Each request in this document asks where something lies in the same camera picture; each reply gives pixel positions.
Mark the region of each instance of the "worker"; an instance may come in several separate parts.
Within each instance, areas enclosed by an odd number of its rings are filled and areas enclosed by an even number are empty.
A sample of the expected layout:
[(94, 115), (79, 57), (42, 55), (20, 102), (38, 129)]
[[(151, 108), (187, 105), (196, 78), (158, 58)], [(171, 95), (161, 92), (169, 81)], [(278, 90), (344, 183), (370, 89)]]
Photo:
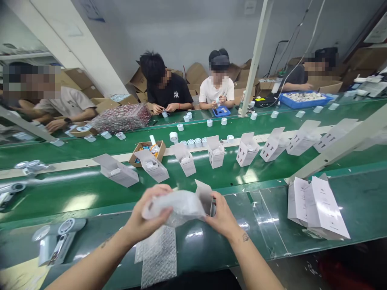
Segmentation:
[[(21, 108), (12, 107), (15, 111), (22, 112), (36, 119), (42, 124), (47, 124), (46, 129), (52, 133), (58, 129), (66, 128), (74, 122), (91, 120), (97, 115), (96, 105), (82, 92), (69, 87), (61, 87), (55, 82), (54, 69), (52, 67), (38, 66), (9, 66), (10, 90), (8, 97), (21, 99), (39, 99), (34, 107), (25, 105), (27, 102), (19, 102)], [(19, 82), (20, 89), (12, 91), (12, 83)], [(61, 114), (65, 118), (55, 120), (53, 114)]]
[(282, 91), (311, 91), (313, 85), (308, 83), (308, 72), (324, 72), (327, 62), (323, 53), (315, 53), (313, 57), (307, 58), (303, 64), (296, 68), (288, 69), (288, 74), (282, 80)]
[(185, 80), (167, 70), (161, 55), (146, 52), (140, 57), (140, 66), (147, 80), (148, 102), (157, 115), (164, 110), (180, 112), (192, 109), (194, 100)]
[[(145, 204), (154, 196), (167, 195), (171, 192), (172, 189), (167, 184), (157, 184), (147, 189), (135, 205), (128, 222), (96, 250), (65, 271), (46, 290), (102, 289), (126, 253), (138, 242), (151, 236), (168, 220), (173, 211), (172, 208), (165, 209), (159, 217), (145, 220), (142, 217)], [(212, 197), (216, 199), (216, 214), (214, 217), (206, 217), (206, 222), (229, 241), (238, 259), (247, 289), (283, 290), (281, 283), (262, 258), (248, 234), (238, 225), (226, 199), (215, 191), (212, 192)], [(195, 273), (191, 276), (185, 274), (169, 280), (164, 285), (156, 285), (156, 289), (238, 289), (231, 287), (231, 285), (237, 285), (234, 276), (227, 281), (211, 279), (209, 278), (211, 276), (217, 278), (217, 272), (200, 275)]]
[(211, 76), (200, 86), (199, 107), (202, 110), (214, 109), (220, 104), (227, 108), (234, 106), (234, 83), (227, 76), (230, 59), (227, 50), (213, 50), (208, 57)]

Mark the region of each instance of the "black hair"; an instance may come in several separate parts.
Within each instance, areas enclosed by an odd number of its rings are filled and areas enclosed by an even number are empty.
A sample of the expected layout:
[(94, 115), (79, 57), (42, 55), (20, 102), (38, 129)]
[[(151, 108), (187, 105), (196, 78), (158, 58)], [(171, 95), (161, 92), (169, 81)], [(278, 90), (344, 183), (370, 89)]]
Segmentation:
[[(223, 57), (223, 59), (220, 59), (220, 61), (217, 61), (216, 58), (219, 56), (226, 56)], [(210, 65), (210, 70), (215, 72), (222, 72), (229, 70), (230, 66), (230, 59), (229, 59), (229, 53), (224, 48), (221, 48), (220, 50), (213, 50), (210, 53), (210, 56), (208, 57), (208, 63)]]
[(140, 66), (149, 83), (161, 83), (161, 79), (165, 75), (165, 65), (161, 55), (149, 51), (145, 52), (140, 56)]

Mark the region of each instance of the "black t-shirt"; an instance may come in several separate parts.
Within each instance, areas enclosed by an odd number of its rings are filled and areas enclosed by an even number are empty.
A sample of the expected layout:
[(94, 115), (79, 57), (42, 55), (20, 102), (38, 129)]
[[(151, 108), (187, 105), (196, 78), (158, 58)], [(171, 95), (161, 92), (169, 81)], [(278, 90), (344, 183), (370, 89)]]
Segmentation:
[(175, 73), (172, 73), (171, 79), (165, 88), (160, 89), (157, 86), (147, 83), (147, 91), (148, 102), (158, 104), (164, 108), (167, 108), (172, 103), (185, 104), (194, 102), (189, 93), (187, 83), (181, 76)]

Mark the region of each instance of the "forearm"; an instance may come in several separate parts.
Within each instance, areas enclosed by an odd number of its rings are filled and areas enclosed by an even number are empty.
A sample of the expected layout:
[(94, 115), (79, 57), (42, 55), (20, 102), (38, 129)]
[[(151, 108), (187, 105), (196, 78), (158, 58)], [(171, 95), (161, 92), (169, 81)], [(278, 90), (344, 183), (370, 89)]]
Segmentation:
[(133, 243), (118, 231), (94, 252), (64, 272), (46, 290), (99, 290), (104, 287)]
[(240, 229), (229, 241), (248, 290), (283, 290), (283, 286), (245, 231)]

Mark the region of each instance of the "open box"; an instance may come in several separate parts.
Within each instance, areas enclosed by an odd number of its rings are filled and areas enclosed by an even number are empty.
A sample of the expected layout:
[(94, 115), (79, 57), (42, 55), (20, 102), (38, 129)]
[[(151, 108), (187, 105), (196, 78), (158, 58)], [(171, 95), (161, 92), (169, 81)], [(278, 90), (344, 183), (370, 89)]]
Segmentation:
[[(166, 149), (166, 146), (165, 146), (165, 143), (164, 141), (157, 141), (156, 144), (160, 147), (160, 151), (156, 157), (156, 159), (158, 161), (162, 161), (162, 158), (164, 156), (164, 153), (165, 153), (165, 149)], [(142, 146), (149, 146), (149, 147), (152, 147), (152, 142), (139, 142), (136, 146), (136, 148), (134, 149), (133, 153), (139, 151), (139, 149), (142, 147)], [(139, 163), (135, 163), (135, 160), (136, 160), (136, 156), (134, 154), (132, 154), (132, 156), (130, 157), (129, 159), (129, 164), (133, 165), (134, 167), (141, 167), (141, 162)]]

